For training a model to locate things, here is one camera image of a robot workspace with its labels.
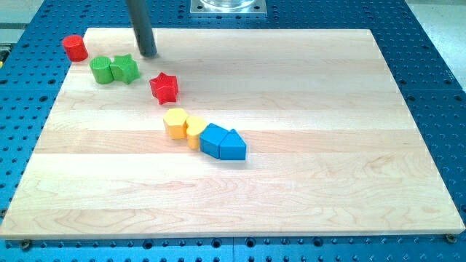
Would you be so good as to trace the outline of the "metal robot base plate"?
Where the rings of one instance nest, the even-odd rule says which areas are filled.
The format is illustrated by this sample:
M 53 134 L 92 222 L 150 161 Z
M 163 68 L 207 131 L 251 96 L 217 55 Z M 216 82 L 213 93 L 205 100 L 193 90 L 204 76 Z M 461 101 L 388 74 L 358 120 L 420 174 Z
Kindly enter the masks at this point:
M 266 0 L 189 0 L 192 15 L 265 15 Z

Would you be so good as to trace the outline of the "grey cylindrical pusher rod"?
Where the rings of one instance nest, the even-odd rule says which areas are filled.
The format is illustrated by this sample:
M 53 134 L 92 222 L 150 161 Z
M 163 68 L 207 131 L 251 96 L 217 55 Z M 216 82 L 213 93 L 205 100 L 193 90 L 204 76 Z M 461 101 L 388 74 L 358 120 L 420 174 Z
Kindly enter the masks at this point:
M 143 57 L 155 57 L 157 46 L 147 0 L 126 0 L 126 5 L 140 54 Z

